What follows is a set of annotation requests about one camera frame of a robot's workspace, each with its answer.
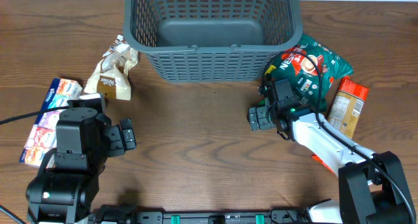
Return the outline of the beige brown paper bag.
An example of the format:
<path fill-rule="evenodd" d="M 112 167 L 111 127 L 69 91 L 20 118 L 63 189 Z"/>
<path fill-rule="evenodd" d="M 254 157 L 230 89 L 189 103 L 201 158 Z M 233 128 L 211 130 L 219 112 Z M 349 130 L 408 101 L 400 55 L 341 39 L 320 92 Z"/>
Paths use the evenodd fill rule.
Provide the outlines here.
<path fill-rule="evenodd" d="M 88 78 L 84 92 L 130 101 L 131 85 L 128 76 L 137 63 L 138 52 L 128 45 L 124 36 L 118 35 Z"/>

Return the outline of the green Nescafe coffee bag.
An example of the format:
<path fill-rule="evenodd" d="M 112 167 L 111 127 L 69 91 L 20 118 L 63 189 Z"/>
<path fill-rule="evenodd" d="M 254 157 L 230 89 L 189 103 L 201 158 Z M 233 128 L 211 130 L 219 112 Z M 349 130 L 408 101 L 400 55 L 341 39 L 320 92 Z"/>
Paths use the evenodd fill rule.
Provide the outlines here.
<path fill-rule="evenodd" d="M 353 67 L 334 50 L 303 34 L 297 45 L 278 56 L 265 72 L 267 80 L 288 79 L 300 104 L 325 111 L 325 96 L 336 79 L 353 73 Z"/>

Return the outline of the orange biscuit packet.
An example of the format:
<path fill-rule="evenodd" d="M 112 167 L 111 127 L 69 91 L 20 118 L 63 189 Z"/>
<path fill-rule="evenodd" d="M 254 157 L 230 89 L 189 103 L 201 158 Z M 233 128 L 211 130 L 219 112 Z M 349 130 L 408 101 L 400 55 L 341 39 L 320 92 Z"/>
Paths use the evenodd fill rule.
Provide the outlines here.
<path fill-rule="evenodd" d="M 348 163 L 364 161 L 352 148 L 369 157 L 373 154 L 352 140 L 368 92 L 367 87 L 344 77 L 324 126 L 310 127 L 309 149 L 334 174 Z"/>

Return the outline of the Kleenex tissue multipack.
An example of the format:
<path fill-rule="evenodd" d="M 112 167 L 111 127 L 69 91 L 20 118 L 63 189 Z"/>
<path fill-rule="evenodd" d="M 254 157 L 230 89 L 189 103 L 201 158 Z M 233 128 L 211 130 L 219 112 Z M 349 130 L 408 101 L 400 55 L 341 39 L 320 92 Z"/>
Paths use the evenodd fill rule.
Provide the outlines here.
<path fill-rule="evenodd" d="M 82 86 L 75 80 L 54 78 L 42 103 L 41 110 L 68 106 L 68 100 L 78 99 Z M 19 162 L 39 167 L 43 157 L 56 147 L 56 123 L 63 110 L 53 110 L 37 116 L 25 143 Z"/>

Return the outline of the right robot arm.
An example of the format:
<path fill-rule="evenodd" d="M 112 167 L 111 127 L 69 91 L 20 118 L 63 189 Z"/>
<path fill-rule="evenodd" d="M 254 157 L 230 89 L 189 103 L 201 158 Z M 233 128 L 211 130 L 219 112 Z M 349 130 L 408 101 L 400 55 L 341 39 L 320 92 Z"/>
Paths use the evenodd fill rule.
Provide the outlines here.
<path fill-rule="evenodd" d="M 263 82 L 263 103 L 249 108 L 251 130 L 275 129 L 308 148 L 338 178 L 339 199 L 305 209 L 310 223 L 416 223 L 399 158 L 376 153 L 335 129 L 319 112 L 299 105 L 287 79 Z"/>

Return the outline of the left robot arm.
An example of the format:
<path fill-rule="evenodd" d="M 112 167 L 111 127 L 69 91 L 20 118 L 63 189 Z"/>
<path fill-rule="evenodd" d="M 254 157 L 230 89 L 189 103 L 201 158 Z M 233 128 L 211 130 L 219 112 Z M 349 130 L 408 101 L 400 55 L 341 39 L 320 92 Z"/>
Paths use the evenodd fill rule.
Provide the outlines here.
<path fill-rule="evenodd" d="M 116 125 L 100 99 L 69 101 L 56 124 L 56 148 L 43 157 L 26 191 L 30 223 L 77 223 L 89 216 L 109 157 L 137 146 L 131 119 Z"/>

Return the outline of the grey plastic laundry basket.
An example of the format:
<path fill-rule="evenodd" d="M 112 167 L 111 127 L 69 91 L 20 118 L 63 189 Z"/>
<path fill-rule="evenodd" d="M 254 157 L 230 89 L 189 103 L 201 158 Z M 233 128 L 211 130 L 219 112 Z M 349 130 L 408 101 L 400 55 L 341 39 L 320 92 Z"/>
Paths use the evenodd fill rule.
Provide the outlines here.
<path fill-rule="evenodd" d="M 125 0 L 125 40 L 169 82 L 258 79 L 302 33 L 299 0 Z"/>

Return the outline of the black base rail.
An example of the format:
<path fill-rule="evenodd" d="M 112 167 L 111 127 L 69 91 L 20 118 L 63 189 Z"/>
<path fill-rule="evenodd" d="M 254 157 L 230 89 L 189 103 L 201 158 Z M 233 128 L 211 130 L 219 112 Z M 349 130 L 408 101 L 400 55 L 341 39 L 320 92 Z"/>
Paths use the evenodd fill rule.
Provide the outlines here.
<path fill-rule="evenodd" d="M 131 205 L 103 205 L 88 223 L 120 224 L 280 224 L 311 223 L 304 210 L 274 208 L 268 211 L 239 212 L 161 212 L 144 211 Z"/>

